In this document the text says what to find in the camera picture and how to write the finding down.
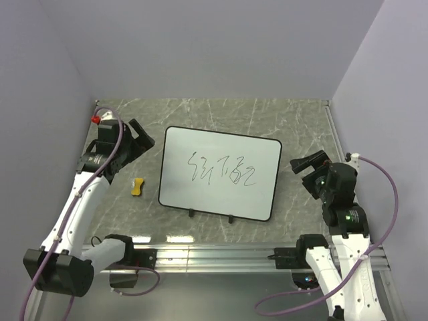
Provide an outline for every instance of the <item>whiteboard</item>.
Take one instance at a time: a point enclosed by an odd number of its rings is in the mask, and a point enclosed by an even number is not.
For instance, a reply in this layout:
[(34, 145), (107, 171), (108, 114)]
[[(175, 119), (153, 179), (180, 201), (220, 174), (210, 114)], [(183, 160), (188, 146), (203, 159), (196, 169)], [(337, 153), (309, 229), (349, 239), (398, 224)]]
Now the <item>whiteboard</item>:
[(161, 205), (267, 221), (282, 144), (278, 140), (183, 127), (165, 132)]

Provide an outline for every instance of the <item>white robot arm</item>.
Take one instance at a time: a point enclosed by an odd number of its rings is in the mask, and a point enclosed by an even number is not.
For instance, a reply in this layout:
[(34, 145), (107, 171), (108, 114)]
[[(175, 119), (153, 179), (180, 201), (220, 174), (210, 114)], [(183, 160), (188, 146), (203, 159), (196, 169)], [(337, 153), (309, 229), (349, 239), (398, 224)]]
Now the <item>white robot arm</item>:
[[(138, 133), (137, 138), (132, 137), (128, 125), (122, 124), (122, 140), (112, 160), (79, 194), (82, 186), (101, 166), (104, 166), (106, 159), (114, 152), (119, 136), (120, 124), (111, 112), (101, 118), (96, 117), (96, 122), (98, 139), (91, 142), (79, 160), (72, 191), (58, 221), (41, 247), (28, 249), (23, 258), (24, 266), (33, 279), (48, 250), (52, 249), (52, 244), (59, 242), (35, 281), (38, 290), (81, 297), (89, 290), (94, 274), (113, 263), (135, 266), (135, 261), (138, 260), (134, 253), (132, 238), (125, 235), (108, 235), (101, 244), (82, 253), (89, 224), (114, 175), (154, 146), (154, 140), (135, 119), (129, 124)], [(77, 202), (68, 217), (61, 239), (58, 239), (60, 226), (69, 211), (70, 204), (76, 201), (76, 196)]]
[(346, 163), (331, 163), (321, 150), (291, 161), (295, 173), (314, 167), (314, 172), (303, 178), (303, 185), (315, 199), (323, 202), (323, 218), (338, 253), (342, 277), (332, 262), (323, 235), (301, 235), (297, 252), (314, 270), (324, 294), (337, 288), (355, 263), (363, 259), (350, 281), (327, 299), (329, 320), (386, 321), (378, 301), (370, 258), (363, 255), (370, 246), (370, 235), (366, 213), (354, 202), (360, 168), (358, 158), (358, 154), (348, 154)]

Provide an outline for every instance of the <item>black mounting bracket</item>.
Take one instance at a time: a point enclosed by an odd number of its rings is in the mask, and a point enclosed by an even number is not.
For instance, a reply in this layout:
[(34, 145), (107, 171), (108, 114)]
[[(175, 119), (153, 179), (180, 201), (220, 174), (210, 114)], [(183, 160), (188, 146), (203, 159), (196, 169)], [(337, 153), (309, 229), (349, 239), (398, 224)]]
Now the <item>black mounting bracket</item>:
[(275, 247), (274, 254), (267, 258), (275, 260), (277, 270), (310, 269), (306, 261), (298, 259), (295, 247)]
[[(154, 269), (156, 265), (157, 249), (134, 250), (135, 266)], [(109, 277), (110, 287), (120, 289), (132, 289), (138, 281), (138, 270), (134, 274), (111, 274)]]

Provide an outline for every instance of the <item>red connector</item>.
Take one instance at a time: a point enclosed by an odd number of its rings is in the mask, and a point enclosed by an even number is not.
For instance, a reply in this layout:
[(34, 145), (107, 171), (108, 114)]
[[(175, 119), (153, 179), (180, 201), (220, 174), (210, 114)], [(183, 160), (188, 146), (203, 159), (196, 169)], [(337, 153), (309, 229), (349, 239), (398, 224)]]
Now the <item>red connector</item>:
[(93, 123), (95, 123), (95, 124), (99, 125), (99, 124), (100, 124), (100, 122), (101, 122), (101, 117), (99, 117), (99, 116), (93, 116), (93, 117), (91, 117), (91, 121), (92, 121)]

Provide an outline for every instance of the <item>gray marble surface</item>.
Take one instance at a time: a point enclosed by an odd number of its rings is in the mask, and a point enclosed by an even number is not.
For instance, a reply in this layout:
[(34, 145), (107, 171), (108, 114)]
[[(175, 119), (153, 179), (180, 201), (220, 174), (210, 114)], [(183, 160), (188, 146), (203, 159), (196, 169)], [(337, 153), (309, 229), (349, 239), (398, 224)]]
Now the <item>gray marble surface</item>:
[[(119, 111), (123, 121), (136, 118), (156, 145), (123, 168), (97, 208), (86, 241), (91, 236), (120, 233), (153, 243), (295, 242), (303, 233), (327, 234), (321, 204), (295, 175), (289, 161), (324, 149), (338, 160), (336, 145), (321, 100), (287, 99), (159, 99), (103, 100), (101, 106)], [(165, 129), (171, 125), (276, 138), (282, 158), (274, 210), (268, 222), (197, 213), (189, 218), (180, 209), (157, 201)], [(91, 126), (87, 144), (96, 137)], [(135, 177), (145, 179), (140, 197), (131, 195)]]

